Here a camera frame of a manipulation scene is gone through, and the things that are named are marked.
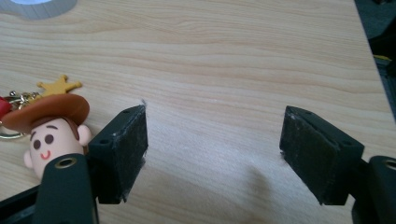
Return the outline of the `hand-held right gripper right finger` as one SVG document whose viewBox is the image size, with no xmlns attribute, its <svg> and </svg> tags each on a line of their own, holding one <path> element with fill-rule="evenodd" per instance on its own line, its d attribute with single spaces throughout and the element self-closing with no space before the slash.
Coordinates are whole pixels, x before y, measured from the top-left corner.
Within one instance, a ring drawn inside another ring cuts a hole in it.
<svg viewBox="0 0 396 224">
<path fill-rule="evenodd" d="M 364 161 L 364 145 L 315 113 L 288 105 L 281 155 L 319 203 L 344 205 L 353 224 L 396 224 L 396 159 Z"/>
</svg>

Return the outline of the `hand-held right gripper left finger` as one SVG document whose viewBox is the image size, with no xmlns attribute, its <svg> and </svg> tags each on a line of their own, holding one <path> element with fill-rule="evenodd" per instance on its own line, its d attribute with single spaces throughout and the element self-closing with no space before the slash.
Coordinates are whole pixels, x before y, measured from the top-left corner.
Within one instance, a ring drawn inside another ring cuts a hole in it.
<svg viewBox="0 0 396 224">
<path fill-rule="evenodd" d="M 45 168 L 33 224 L 99 224 L 97 204 L 128 199 L 148 149 L 146 107 L 121 111 L 89 143 L 89 153 L 66 154 Z"/>
</svg>

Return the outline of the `yellow star charm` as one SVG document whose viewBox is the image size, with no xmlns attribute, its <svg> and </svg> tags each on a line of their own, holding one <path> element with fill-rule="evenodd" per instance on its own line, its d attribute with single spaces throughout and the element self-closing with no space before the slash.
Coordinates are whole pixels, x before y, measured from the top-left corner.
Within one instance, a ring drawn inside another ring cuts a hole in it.
<svg viewBox="0 0 396 224">
<path fill-rule="evenodd" d="M 81 88 L 82 83 L 80 81 L 69 82 L 67 75 L 60 75 L 60 77 L 51 83 L 37 82 L 38 88 L 43 89 L 41 96 L 47 97 L 56 94 L 66 94 L 71 90 Z"/>
</svg>

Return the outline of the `red charm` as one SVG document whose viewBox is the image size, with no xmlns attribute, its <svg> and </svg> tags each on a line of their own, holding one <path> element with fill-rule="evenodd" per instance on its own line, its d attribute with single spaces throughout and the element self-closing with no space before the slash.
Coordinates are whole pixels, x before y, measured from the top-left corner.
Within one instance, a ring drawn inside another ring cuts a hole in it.
<svg viewBox="0 0 396 224">
<path fill-rule="evenodd" d="M 6 115 L 12 108 L 12 105 L 5 98 L 0 97 L 0 120 Z"/>
</svg>

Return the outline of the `grey round container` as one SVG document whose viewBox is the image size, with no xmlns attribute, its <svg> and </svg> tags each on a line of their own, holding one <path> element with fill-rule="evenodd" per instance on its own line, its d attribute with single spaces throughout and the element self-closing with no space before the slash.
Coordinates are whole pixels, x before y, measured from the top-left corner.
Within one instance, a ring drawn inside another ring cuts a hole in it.
<svg viewBox="0 0 396 224">
<path fill-rule="evenodd" d="M 0 0 L 0 13 L 11 13 L 29 20 L 58 17 L 70 11 L 78 0 Z"/>
</svg>

